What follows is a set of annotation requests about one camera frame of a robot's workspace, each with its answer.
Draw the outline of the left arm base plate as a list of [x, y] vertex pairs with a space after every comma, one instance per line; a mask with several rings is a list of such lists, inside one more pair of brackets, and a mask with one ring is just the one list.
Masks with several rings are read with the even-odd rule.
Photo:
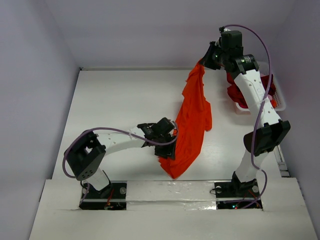
[[127, 182], [112, 182], [103, 191], [97, 191], [88, 183], [81, 182], [82, 193], [79, 208], [82, 210], [122, 211], [127, 209]]

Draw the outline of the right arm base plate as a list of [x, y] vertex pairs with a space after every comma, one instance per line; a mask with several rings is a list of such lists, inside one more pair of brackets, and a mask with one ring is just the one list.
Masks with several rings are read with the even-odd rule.
[[215, 182], [209, 192], [215, 196], [218, 210], [241, 209], [260, 195], [256, 181], [251, 186], [245, 186], [244, 189], [236, 189], [230, 181]]

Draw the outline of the white plastic basket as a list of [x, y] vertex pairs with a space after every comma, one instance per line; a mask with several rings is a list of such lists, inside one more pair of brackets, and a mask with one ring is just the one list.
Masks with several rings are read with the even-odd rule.
[[[259, 66], [260, 76], [261, 77], [266, 76], [269, 73], [268, 63], [264, 62], [264, 61], [258, 61], [257, 63]], [[280, 85], [278, 83], [278, 79], [274, 73], [273, 73], [273, 84], [275, 86], [275, 92], [274, 92], [274, 95], [272, 96], [272, 99], [276, 103], [276, 106], [274, 107], [275, 111], [276, 112], [284, 111], [286, 109], [287, 105], [286, 105], [282, 90], [280, 88]], [[249, 115], [250, 114], [250, 111], [248, 108], [241, 107], [237, 102], [234, 102], [233, 106], [234, 106], [235, 113], [238, 115]]]

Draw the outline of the orange t shirt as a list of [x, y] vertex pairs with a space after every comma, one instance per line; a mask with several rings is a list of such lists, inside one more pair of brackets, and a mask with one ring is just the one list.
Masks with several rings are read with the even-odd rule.
[[202, 150], [205, 132], [212, 129], [212, 108], [204, 94], [205, 68], [199, 62], [190, 71], [182, 91], [183, 102], [176, 117], [178, 134], [175, 158], [158, 159], [162, 169], [172, 178], [179, 178]]

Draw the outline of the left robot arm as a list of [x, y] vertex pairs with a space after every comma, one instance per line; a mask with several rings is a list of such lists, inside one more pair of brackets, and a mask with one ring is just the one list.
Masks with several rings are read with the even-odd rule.
[[156, 123], [140, 123], [122, 130], [95, 127], [81, 133], [65, 150], [62, 170], [71, 179], [84, 183], [86, 192], [109, 197], [113, 184], [100, 168], [104, 157], [133, 148], [154, 147], [154, 154], [175, 158], [179, 130], [176, 122], [164, 117]]

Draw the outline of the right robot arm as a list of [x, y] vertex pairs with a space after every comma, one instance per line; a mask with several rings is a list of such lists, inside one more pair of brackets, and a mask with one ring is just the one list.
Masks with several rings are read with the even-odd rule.
[[224, 69], [242, 93], [254, 119], [253, 131], [243, 137], [245, 153], [230, 181], [215, 182], [217, 198], [244, 198], [257, 186], [257, 172], [270, 152], [285, 138], [291, 125], [277, 114], [268, 96], [272, 75], [263, 85], [258, 62], [252, 54], [244, 54], [243, 37], [239, 30], [219, 29], [220, 37], [212, 41], [200, 64], [211, 70]]

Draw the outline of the dark red t shirt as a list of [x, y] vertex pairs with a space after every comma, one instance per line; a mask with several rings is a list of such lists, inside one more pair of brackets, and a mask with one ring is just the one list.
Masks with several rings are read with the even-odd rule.
[[[233, 102], [238, 103], [241, 108], [248, 109], [248, 105], [245, 101], [243, 94], [235, 84], [231, 74], [228, 72], [226, 73], [226, 79], [227, 79], [227, 82], [230, 84], [230, 86], [227, 88], [228, 96], [232, 99]], [[274, 75], [272, 74], [271, 84], [270, 84], [268, 94], [272, 97], [271, 104], [274, 108], [277, 106], [276, 101], [273, 99], [275, 92], [276, 92], [276, 86], [274, 84]]]

